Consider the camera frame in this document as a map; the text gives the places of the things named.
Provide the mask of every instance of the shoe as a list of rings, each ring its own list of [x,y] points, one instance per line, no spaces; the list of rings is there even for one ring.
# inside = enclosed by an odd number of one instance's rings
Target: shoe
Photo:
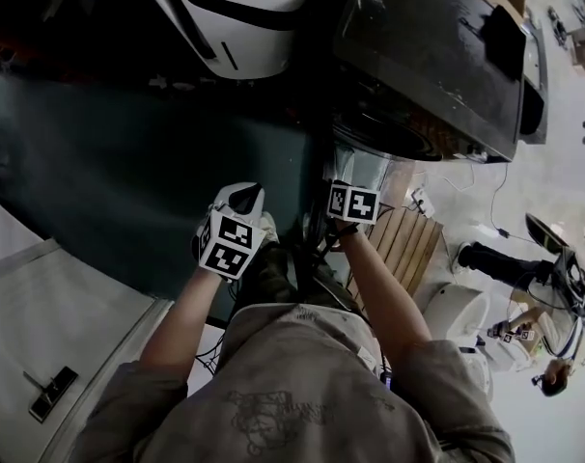
[[[269,242],[280,243],[280,239],[277,236],[277,230],[275,229],[275,221],[273,220],[273,216],[271,216],[270,213],[263,211],[259,226],[261,227],[261,230],[266,232],[265,239],[263,240],[261,247]]]
[[[464,271],[468,270],[467,266],[463,266],[460,264],[460,254],[466,247],[470,247],[470,242],[463,242],[458,247],[458,251],[456,252],[456,256],[451,261],[451,272],[454,274],[462,274]]]

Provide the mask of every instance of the sleeve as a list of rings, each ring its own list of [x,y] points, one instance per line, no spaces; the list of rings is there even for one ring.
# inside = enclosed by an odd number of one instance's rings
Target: sleeve
[[[431,341],[411,349],[394,369],[393,379],[441,441],[446,461],[515,461],[509,434],[470,378],[454,343]]]
[[[552,352],[560,352],[565,347],[566,341],[565,339],[561,341],[561,335],[559,334],[552,318],[547,313],[543,313],[540,315],[537,323],[542,330],[542,334],[545,337],[545,340],[550,346],[550,350],[552,350]]]
[[[187,397],[185,379],[165,371],[119,366],[76,438],[70,463],[127,461]]]

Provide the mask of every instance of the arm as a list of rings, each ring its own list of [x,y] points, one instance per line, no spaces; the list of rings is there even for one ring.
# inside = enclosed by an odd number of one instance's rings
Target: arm
[[[337,222],[340,229],[345,224]],[[378,342],[394,368],[394,381],[441,443],[449,444],[445,452],[453,461],[514,461],[509,435],[471,380],[458,347],[432,341],[419,309],[363,232],[340,242]]]
[[[140,366],[165,369],[187,379],[215,292],[222,279],[198,267],[140,356]]]
[[[128,461],[187,396],[187,377],[221,279],[197,268],[140,360],[119,366],[76,439],[71,463]]]
[[[511,322],[508,320],[497,322],[487,330],[487,335],[490,336],[491,338],[501,338],[503,335],[506,335],[510,331],[517,329],[522,324],[528,324],[529,322],[538,322],[542,314],[543,309],[541,307],[534,307],[533,309],[530,309],[525,313],[521,313]]]
[[[533,307],[533,309],[529,309],[525,313],[521,313],[518,317],[511,321],[508,326],[508,331],[513,331],[514,329],[519,328],[522,324],[537,322],[542,314],[543,309],[541,307]]]
[[[341,229],[347,223],[337,221],[337,225]],[[407,349],[432,340],[428,325],[365,233],[358,231],[343,236],[340,242],[378,342],[394,366]]]

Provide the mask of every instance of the person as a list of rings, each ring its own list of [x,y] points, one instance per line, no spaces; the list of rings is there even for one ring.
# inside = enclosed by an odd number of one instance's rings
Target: person
[[[372,329],[326,264],[301,296],[266,213],[261,227],[213,379],[186,397],[222,281],[198,268],[140,359],[118,368],[70,461],[515,461],[459,349],[432,340],[362,231],[340,242]]]
[[[513,320],[504,320],[490,328],[490,335],[502,338],[526,324],[538,324],[543,345],[556,357],[541,376],[533,379],[546,396],[562,393],[568,385],[573,360],[582,341],[583,323],[568,307],[559,290],[552,285],[554,263],[547,260],[521,260],[506,256],[479,242],[463,243],[452,264],[458,274],[464,269],[478,270],[492,279],[527,292],[537,306]]]

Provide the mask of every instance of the hand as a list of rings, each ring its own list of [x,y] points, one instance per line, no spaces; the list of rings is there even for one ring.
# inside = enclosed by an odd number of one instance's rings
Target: hand
[[[509,333],[509,321],[507,320],[497,322],[487,330],[487,335],[491,338],[503,338],[507,333]]]

